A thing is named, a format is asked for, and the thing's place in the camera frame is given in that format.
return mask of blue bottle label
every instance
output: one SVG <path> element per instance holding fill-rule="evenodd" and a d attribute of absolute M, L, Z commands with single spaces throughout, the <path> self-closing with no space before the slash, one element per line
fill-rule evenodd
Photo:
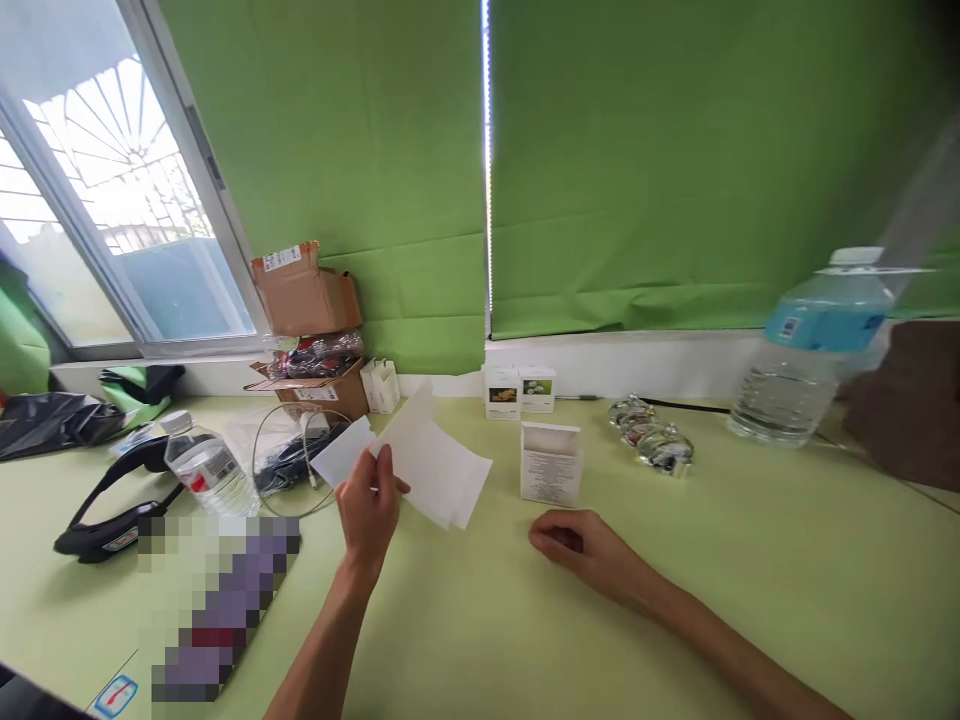
<path fill-rule="evenodd" d="M 833 308 L 814 310 L 781 302 L 767 321 L 767 340 L 798 350 L 863 352 L 883 323 L 883 313 Z"/>

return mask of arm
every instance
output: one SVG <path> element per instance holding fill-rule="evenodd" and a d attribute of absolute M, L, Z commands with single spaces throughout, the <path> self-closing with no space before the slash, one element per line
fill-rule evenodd
<path fill-rule="evenodd" d="M 367 602 L 400 516 L 398 496 L 409 490 L 393 474 L 389 445 L 376 460 L 364 452 L 350 479 L 336 489 L 346 554 L 265 720 L 339 720 Z"/>
<path fill-rule="evenodd" d="M 644 562 L 592 511 L 551 510 L 530 528 L 531 544 L 598 592 L 657 621 L 683 640 L 764 718 L 849 720 Z"/>

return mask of table surface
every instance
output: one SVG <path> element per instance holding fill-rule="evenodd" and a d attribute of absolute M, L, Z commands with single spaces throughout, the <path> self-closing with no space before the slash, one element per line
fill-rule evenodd
<path fill-rule="evenodd" d="M 218 429 L 255 403 L 269 401 L 182 406 Z M 723 416 L 683 410 L 662 414 L 693 441 L 693 473 L 660 476 L 607 425 L 607 404 L 558 402 L 554 414 L 529 418 L 582 428 L 584 507 L 854 716 L 955 717 L 960 516 L 946 507 L 955 496 L 933 502 L 835 445 L 766 448 L 733 436 Z M 518 424 L 485 420 L 476 399 L 438 399 L 437 408 L 440 426 L 493 468 L 466 531 L 443 531 L 404 508 L 360 636 L 346 717 L 747 716 L 679 641 L 529 546 L 527 527 L 546 507 L 519 498 Z M 371 419 L 375 429 L 388 420 Z M 140 684 L 122 717 L 157 717 L 149 653 L 137 652 L 151 629 L 143 609 L 168 581 L 189 592 L 185 568 L 195 571 L 198 556 L 181 564 L 171 552 L 148 567 L 130 552 L 81 566 L 50 549 L 107 464 L 104 450 L 90 449 L 0 465 L 0 659 L 79 707 L 122 672 Z M 130 476 L 90 519 L 172 482 Z M 199 512 L 181 496 L 171 515 Z M 343 551 L 332 508 L 302 521 L 301 533 L 300 556 L 217 701 L 163 714 L 262 715 Z M 167 636 L 172 617 L 159 621 Z"/>

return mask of wrist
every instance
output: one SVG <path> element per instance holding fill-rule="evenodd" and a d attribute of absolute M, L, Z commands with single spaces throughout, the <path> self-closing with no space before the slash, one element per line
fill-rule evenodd
<path fill-rule="evenodd" d="M 347 551 L 337 567 L 336 579 L 349 593 L 369 596 L 380 579 L 381 565 Z"/>
<path fill-rule="evenodd" d="M 651 620 L 670 626 L 683 613 L 687 593 L 657 573 L 643 578 L 630 592 L 630 607 Z"/>

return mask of white cable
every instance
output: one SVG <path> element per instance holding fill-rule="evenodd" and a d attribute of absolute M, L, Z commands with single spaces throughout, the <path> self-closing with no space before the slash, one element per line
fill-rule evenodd
<path fill-rule="evenodd" d="M 306 405 L 305 403 L 299 403 L 299 402 L 280 403 L 280 404 L 277 405 L 275 408 L 273 408 L 270 412 L 268 412 L 266 415 L 264 415 L 264 416 L 263 416 L 263 420 L 260 421 L 260 426 L 257 428 L 257 434 L 256 434 L 256 436 L 253 438 L 253 456 L 252 456 L 251 459 L 250 459 L 250 474 L 253 476 L 253 477 L 251 478 L 251 480 L 253 481 L 253 489 L 254 489 L 254 492 L 257 493 L 257 497 L 260 498 L 260 502 L 263 503 L 263 506 L 264 506 L 267 510 L 269 510 L 270 512 L 272 512 L 274 515 L 276 515 L 277 517 L 305 518 L 305 517 L 307 517 L 307 515 L 312 515 L 313 513 L 317 512 L 318 510 L 321 510 L 321 509 L 327 507 L 328 505 L 332 504 L 332 503 L 328 503 L 328 502 L 327 502 L 327 500 L 329 500 L 330 497 L 333 496 L 333 488 L 332 488 L 332 487 L 330 488 L 330 491 L 320 499 L 320 502 L 318 502 L 318 503 L 317 503 L 316 505 L 314 505 L 312 508 L 310 508 L 309 510 L 307 510 L 305 513 L 301 513 L 301 514 L 299 514 L 299 515 L 284 515 L 283 513 L 277 512 L 275 509 L 273 509 L 272 507 L 270 507 L 270 503 L 268 503 L 268 502 L 267 502 L 267 498 L 264 497 L 264 496 L 260 493 L 260 488 L 257 487 L 257 482 L 256 482 L 256 475 L 257 475 L 257 473 L 256 473 L 256 467 L 255 467 L 255 465 L 256 465 L 256 461 L 257 461 L 257 442 L 260 440 L 260 432 L 263 430 L 263 426 L 264 426 L 264 424 L 266 424 L 267 419 L 268 419 L 271 415 L 273 415 L 277 410 L 280 410 L 280 409 L 286 410 L 286 409 L 291 408 L 291 407 L 296 407 L 296 408 L 298 408 L 298 409 L 300 409 L 300 410 L 305 410 L 305 411 L 307 411 L 307 412 L 310 413 L 310 415 L 309 415 L 309 417 L 308 417 L 308 419 L 307 419 L 306 424 L 303 426 L 303 428 L 302 428 L 302 430 L 301 430 L 300 440 L 301 440 L 301 442 L 303 443 L 303 461 L 307 464 L 308 471 L 319 481 L 319 483 L 324 483 L 324 484 L 326 484 L 326 481 L 325 481 L 325 480 L 320 476 L 320 474 L 314 469 L 313 465 L 310 464 L 310 455 L 309 455 L 309 453 L 307 452 L 307 433 L 306 433 L 306 429 L 307 429 L 307 427 L 310 425 L 310 418 L 312 418 L 314 415 L 323 415 L 323 416 L 324 416 L 324 420 L 326 420 L 326 419 L 327 419 L 327 418 L 326 418 L 326 413 L 333 413 L 334 415 L 339 415 L 340 417 L 342 417 L 344 420 L 347 421 L 348 424 L 352 424 L 353 421 L 350 420 L 350 418 L 348 418 L 348 417 L 347 417 L 346 415 L 344 415 L 343 413 L 337 412 L 336 410 L 327 410 L 327 409 L 323 409 L 323 408 L 316 408 L 316 407 L 313 406 L 313 405 Z"/>

